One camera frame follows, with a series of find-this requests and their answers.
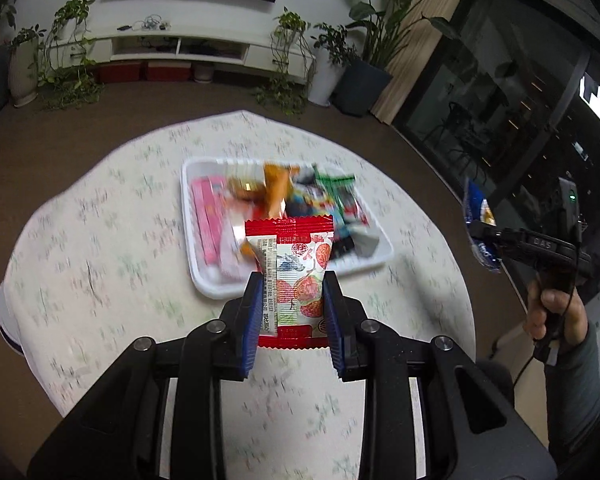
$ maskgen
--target metal bolt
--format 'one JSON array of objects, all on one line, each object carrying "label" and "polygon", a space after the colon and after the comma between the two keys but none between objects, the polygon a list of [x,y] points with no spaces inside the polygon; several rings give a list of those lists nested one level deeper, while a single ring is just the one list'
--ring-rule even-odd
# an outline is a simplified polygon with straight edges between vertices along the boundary
[{"label": "metal bolt", "polygon": [[375,319],[365,319],[362,323],[360,323],[360,328],[365,332],[369,332],[373,334],[380,330],[380,323],[378,323]]},{"label": "metal bolt", "polygon": [[446,335],[441,335],[436,338],[436,346],[446,352],[454,347],[454,340]]},{"label": "metal bolt", "polygon": [[139,337],[134,341],[134,350],[138,350],[140,352],[144,352],[151,348],[151,338],[150,337]]},{"label": "metal bolt", "polygon": [[221,319],[213,319],[206,324],[206,329],[212,334],[219,334],[226,328],[224,321]]}]

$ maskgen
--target beige curtain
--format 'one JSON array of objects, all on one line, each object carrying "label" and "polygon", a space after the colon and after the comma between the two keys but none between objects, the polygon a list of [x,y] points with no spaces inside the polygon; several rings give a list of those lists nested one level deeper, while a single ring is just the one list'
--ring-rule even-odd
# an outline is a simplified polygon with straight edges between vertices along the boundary
[{"label": "beige curtain", "polygon": [[[460,0],[424,0],[410,12],[404,20],[403,27],[417,20],[421,14],[425,16],[442,16],[451,19]],[[371,108],[371,113],[383,123],[390,124],[409,92],[416,83],[420,73],[429,61],[442,34],[431,26],[429,22],[422,21],[411,29],[407,35],[407,47],[398,54],[387,71],[394,78],[384,89],[376,104]]]}]

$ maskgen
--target white tablecloth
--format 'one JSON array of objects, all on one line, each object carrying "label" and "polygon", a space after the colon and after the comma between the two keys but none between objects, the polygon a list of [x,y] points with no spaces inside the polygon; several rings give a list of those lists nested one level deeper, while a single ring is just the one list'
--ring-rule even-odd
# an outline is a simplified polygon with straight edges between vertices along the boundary
[{"label": "white tablecloth", "polygon": [[[462,275],[413,200],[337,144],[236,112],[125,144],[24,227],[4,293],[25,356],[63,415],[133,339],[183,337],[219,315],[222,302],[198,293],[187,267],[179,172],[193,155],[301,159],[354,173],[395,257],[374,272],[343,278],[343,293],[403,336],[445,333],[474,356]],[[229,478],[357,476],[364,385],[341,383],[328,350],[259,349],[249,379],[222,388]]]}]

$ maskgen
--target hanging vine plant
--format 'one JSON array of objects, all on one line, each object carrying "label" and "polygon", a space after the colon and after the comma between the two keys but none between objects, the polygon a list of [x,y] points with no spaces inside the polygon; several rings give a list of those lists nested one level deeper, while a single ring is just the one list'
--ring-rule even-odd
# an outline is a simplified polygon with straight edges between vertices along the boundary
[{"label": "hanging vine plant", "polygon": [[304,63],[304,78],[307,79],[307,56],[309,45],[304,33],[311,25],[296,12],[285,7],[285,12],[276,18],[278,24],[271,33],[271,53],[276,67],[264,86],[256,88],[256,101],[261,105],[276,104],[286,115],[301,114],[306,107],[306,88],[293,82],[289,75],[289,51],[297,44]]},{"label": "hanging vine plant", "polygon": [[[58,12],[46,36],[40,45],[42,62],[38,74],[39,86],[51,86],[51,96],[46,101],[50,110],[64,110],[69,107],[79,108],[83,104],[95,103],[100,99],[103,85],[96,81],[91,67],[95,62],[88,58],[87,46],[95,38],[84,37],[90,5],[94,0],[69,0]],[[59,41],[66,28],[70,28],[68,42],[75,45],[72,53],[72,66],[62,66]]]}]

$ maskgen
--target pink package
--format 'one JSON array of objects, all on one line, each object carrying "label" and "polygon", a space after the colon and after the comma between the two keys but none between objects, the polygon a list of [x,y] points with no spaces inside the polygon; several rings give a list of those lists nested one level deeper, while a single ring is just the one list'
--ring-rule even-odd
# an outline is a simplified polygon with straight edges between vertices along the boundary
[{"label": "pink package", "polygon": [[218,263],[222,234],[222,198],[224,178],[203,177],[190,184],[193,203],[202,241],[202,250],[207,265]]}]

